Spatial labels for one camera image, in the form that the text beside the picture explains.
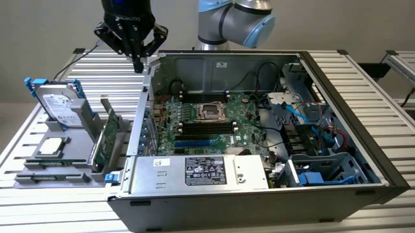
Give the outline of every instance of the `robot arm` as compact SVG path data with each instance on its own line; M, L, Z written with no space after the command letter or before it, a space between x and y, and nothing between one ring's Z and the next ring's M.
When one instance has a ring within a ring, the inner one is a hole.
M275 26L270 0L199 0L198 50L227 50L229 41L257 48Z
M143 72L143 62L167 39L169 29L157 24L150 0L102 0L105 22L97 29L97 36L119 54L133 58L135 72ZM145 45L151 30L154 41Z
M102 0L105 22L95 34L119 54L131 57L135 72L167 39L169 29L157 24L150 0ZM229 41L257 48L275 25L270 0L199 0L198 50L229 50ZM154 30L155 39L145 45Z

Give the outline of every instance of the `motherboard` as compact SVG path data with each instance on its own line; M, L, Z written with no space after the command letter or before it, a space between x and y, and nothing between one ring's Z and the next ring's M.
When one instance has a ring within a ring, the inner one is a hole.
M265 144L258 139L263 130L253 125L261 126L261 122L251 119L251 124L247 118L255 114L253 103L245 94L230 94L227 102L205 103L189 103L178 96L157 97L158 156L239 154L246 149L251 154L267 156L269 149L257 144L258 141ZM182 127L189 128L189 135L183 135Z

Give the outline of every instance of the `cpu socket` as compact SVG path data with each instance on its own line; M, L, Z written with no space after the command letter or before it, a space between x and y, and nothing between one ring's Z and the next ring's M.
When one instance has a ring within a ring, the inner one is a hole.
M225 105L221 102L197 105L198 120L226 120Z

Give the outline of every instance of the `black wire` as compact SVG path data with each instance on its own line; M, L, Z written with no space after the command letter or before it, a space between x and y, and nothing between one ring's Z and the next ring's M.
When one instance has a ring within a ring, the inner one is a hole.
M274 65L275 68L277 68L277 81L279 79L279 67L278 65L274 63L274 62L265 62L261 66L259 66L259 69L258 69L258 72L257 72L257 88L258 90L261 89L261 84L259 84L259 74L261 74L261 70L262 68L266 66L266 65Z
M257 80L258 80L258 75L254 71L250 71L246 76L243 77L243 79L241 80L241 82L230 89L230 91L233 91L243 82L245 80L247 79L247 77L250 76L250 74L254 74L257 76Z
M415 93L415 87L414 87L414 88L412 89L412 91L409 92L408 97L405 98L405 101L404 101L401 107L404 107L404 106L408 104L408 102L409 102L409 100L410 100L410 97L412 97L412 95L413 95L414 93Z
M59 72L58 74L55 75L55 78L54 78L54 81L58 79L58 76L61 75L62 72L66 71L66 69L73 66L77 62L79 62L81 59L83 59L97 48L98 48L99 45L95 45L94 48L85 54L81 56L81 58L78 58L74 62L71 62Z
M271 145L271 146L263 146L263 145L259 143L259 140L263 138L265 135L266 135L266 134L263 133L263 135L262 135L261 137L258 137L258 140L257 140L257 144L258 144L261 147L263 147L263 148L270 148L270 147L275 147L277 145L285 143L285 142L278 142L278 143L275 143L275 144Z
M254 123L251 122L251 120L249 120L249 122L251 123L253 126L258 127L262 130L275 130L277 132L281 133L281 130L275 129L275 128L270 128L270 127L262 127L259 125L254 125Z
M170 94L170 95L171 95L171 87L173 87L173 85L174 85L175 82L181 82L182 85L183 85L183 81L182 81L182 79L179 79L179 78L175 78L173 81L170 81L170 84L169 84L169 94Z

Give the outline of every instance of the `blue robot arm cap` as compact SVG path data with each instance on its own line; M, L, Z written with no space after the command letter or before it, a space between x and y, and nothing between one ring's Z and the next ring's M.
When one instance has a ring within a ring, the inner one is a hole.
M275 16L270 15L255 26L243 46L257 48L269 38L275 26Z
M233 3L233 0L199 0L199 13L211 11Z

